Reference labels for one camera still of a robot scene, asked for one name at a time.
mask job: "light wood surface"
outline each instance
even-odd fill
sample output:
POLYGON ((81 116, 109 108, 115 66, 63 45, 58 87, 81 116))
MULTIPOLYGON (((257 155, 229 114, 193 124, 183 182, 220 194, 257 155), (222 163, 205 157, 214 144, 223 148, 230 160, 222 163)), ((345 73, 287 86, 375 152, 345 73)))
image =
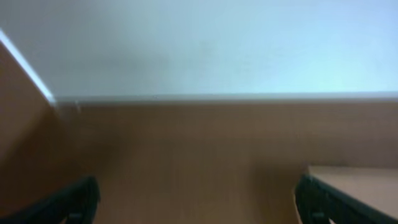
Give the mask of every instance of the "light wood surface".
POLYGON ((360 202, 398 219, 398 170, 309 167, 309 173, 360 202))

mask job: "white ceiling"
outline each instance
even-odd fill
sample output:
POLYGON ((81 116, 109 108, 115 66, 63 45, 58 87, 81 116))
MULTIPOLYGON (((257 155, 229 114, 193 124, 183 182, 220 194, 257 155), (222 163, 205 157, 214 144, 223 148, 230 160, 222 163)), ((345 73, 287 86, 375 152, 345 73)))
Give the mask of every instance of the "white ceiling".
POLYGON ((396 0, 1 0, 55 97, 398 91, 396 0))

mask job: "black object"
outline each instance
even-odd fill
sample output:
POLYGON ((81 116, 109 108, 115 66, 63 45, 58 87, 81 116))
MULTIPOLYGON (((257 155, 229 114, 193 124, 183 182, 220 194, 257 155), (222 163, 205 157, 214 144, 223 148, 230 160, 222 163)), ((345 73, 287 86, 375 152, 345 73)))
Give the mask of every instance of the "black object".
POLYGON ((0 219, 0 224, 89 224, 94 220, 100 190, 94 177, 85 177, 48 198, 0 219))
POLYGON ((392 217, 304 175, 295 189, 295 203, 303 224, 398 224, 392 217))

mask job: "white trim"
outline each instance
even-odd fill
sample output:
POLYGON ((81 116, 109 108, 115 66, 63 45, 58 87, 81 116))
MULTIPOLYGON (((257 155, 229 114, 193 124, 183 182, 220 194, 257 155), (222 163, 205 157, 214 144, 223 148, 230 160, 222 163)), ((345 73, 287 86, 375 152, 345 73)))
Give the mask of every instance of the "white trim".
POLYGON ((1 28, 0 28, 0 41, 6 46, 8 51, 10 51, 11 55, 19 63, 22 69, 24 69, 26 74, 35 83, 35 85, 42 92, 44 97, 46 97, 47 101, 49 101, 50 103, 54 103, 55 98, 53 97, 51 91, 45 86, 42 79, 37 75, 35 70, 29 65, 28 61, 24 58, 24 56, 22 56, 22 54, 18 51, 18 49, 7 37, 7 35, 2 31, 1 28))

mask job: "wooden panel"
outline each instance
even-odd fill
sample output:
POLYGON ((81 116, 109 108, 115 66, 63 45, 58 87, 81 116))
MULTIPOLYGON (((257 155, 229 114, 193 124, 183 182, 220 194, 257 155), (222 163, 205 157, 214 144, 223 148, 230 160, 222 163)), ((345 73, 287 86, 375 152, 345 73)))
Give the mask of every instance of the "wooden panel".
POLYGON ((0 159, 47 109, 45 98, 0 42, 0 159))
POLYGON ((398 168, 393 101, 80 106, 3 166, 0 212, 94 174, 96 223, 296 223, 309 164, 398 168))

